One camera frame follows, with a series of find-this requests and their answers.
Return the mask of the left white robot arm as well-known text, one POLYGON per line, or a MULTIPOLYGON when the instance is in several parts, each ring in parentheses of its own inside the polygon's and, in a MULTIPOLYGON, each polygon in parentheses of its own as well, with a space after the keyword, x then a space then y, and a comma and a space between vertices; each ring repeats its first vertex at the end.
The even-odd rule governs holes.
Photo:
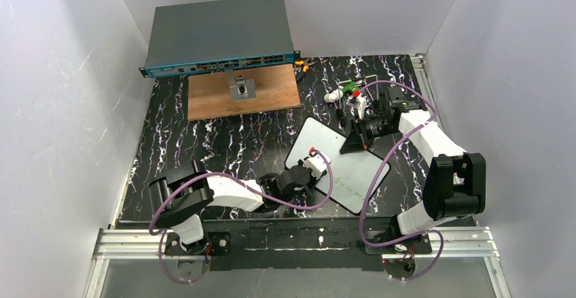
POLYGON ((284 172, 268 173, 255 180, 241 181, 223 172, 209 172, 193 161, 187 168, 169 170, 148 185, 153 216, 152 235, 171 229, 182 244, 204 239, 203 209, 208 206, 238 208, 246 212, 267 213, 279 206, 295 208, 294 197, 331 174, 329 161, 321 156, 306 157, 284 172))

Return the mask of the orange handled pliers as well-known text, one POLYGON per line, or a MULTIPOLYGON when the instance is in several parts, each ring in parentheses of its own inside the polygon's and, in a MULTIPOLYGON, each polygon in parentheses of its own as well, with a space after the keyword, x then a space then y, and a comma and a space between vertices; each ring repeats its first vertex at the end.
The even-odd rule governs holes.
POLYGON ((295 66, 299 66, 300 70, 295 75, 295 80, 300 82, 306 76, 308 70, 310 70, 311 66, 314 64, 314 61, 311 58, 307 58, 306 60, 299 60, 295 62, 295 66))

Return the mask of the green white marker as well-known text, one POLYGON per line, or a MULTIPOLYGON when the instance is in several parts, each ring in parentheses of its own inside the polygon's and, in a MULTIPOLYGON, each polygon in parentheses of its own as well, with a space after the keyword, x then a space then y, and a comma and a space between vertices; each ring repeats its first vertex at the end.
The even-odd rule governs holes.
POLYGON ((324 95, 323 100, 326 103, 336 103, 341 98, 344 97, 345 94, 354 94, 356 91, 359 91, 360 88, 356 86, 355 83, 349 83, 345 85, 343 88, 338 88, 330 93, 324 95))

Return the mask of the black marble pattern mat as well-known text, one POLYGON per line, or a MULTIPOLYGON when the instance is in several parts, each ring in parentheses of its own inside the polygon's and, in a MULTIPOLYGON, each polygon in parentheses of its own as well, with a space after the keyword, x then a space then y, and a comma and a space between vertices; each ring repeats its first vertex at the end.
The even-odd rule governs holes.
MULTIPOLYGON (((187 120, 188 80, 157 80, 115 227, 148 227, 154 213, 148 181, 161 172, 198 160, 209 170, 254 179, 283 171, 288 151, 307 117, 315 117, 342 134, 336 108, 323 101, 325 93, 341 81, 377 75, 376 79, 404 83, 434 101, 423 62, 415 57, 341 56, 314 61, 298 84, 301 107, 199 122, 187 120)), ((367 216, 392 216, 420 200, 428 168, 416 148, 403 144, 389 164, 391 170, 372 196, 367 216)))

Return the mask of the grey network switch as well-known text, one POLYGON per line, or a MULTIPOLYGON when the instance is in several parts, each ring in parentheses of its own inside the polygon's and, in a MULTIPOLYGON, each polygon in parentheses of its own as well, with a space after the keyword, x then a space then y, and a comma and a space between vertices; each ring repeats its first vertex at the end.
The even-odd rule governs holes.
POLYGON ((157 7, 144 77, 292 64, 285 0, 218 0, 157 7))

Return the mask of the grey metal bracket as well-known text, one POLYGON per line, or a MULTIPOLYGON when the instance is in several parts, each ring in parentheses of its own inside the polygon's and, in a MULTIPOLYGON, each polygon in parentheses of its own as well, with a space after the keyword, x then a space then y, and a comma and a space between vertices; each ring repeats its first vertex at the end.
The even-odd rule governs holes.
POLYGON ((226 79, 232 101, 248 100, 256 97, 255 82, 241 75, 236 76, 233 70, 226 71, 226 79))

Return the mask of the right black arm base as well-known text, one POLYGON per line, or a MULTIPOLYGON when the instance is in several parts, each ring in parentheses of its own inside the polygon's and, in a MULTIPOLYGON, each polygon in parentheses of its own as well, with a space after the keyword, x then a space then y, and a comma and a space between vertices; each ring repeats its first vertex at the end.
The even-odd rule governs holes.
POLYGON ((389 279, 398 280, 404 283, 424 276, 435 266, 444 249, 444 237, 436 230, 426 229, 421 231, 409 231, 407 234, 402 233, 400 229, 399 215, 393 216, 387 229, 382 233, 376 234, 372 239, 367 239, 365 237, 363 222, 364 219, 360 219, 359 232, 361 234, 361 241, 365 248, 373 248, 374 250, 385 248, 395 252, 396 254, 403 254, 399 259, 389 259, 384 261, 384 266, 388 267, 386 272, 388 273, 389 279), (415 243, 422 242, 425 236, 430 232, 439 235, 440 248, 432 262, 423 271, 415 274, 415 243))

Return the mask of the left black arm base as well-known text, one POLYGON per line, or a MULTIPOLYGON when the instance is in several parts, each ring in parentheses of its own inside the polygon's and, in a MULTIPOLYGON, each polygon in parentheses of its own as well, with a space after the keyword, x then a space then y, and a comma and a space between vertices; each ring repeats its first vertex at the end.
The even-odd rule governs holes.
POLYGON ((231 252, 231 235, 228 232, 208 232, 199 241, 184 244, 174 233, 167 233, 163 253, 167 256, 226 256, 231 252))

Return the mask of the brown wooden board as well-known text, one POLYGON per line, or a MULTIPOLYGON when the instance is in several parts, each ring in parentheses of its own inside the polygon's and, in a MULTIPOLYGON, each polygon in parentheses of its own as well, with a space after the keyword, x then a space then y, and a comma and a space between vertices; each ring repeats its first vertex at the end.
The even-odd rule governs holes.
POLYGON ((300 105, 300 94, 290 64, 189 77, 189 121, 300 105))

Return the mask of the white dry-erase board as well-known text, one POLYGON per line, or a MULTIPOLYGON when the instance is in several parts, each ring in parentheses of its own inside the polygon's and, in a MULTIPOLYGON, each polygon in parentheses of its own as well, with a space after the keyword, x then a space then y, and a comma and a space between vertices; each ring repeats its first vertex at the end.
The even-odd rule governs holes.
POLYGON ((307 117, 285 159, 291 167, 304 159, 310 148, 320 150, 331 161, 334 188, 331 199, 347 211, 361 212, 372 179, 382 163, 382 158, 370 151, 342 155, 340 148, 346 137, 314 117, 307 117))

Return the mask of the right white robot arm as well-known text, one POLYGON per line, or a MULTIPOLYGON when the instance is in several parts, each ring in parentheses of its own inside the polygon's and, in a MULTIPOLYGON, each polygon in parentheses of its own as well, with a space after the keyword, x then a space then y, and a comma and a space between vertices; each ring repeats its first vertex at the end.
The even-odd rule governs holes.
POLYGON ((370 116, 360 113, 352 119, 341 154, 366 151, 375 139, 401 133, 429 166, 421 201, 392 218, 385 232, 387 240, 484 212, 486 160, 482 154, 456 145, 437 122, 431 121, 424 102, 398 87, 385 90, 370 108, 370 116))

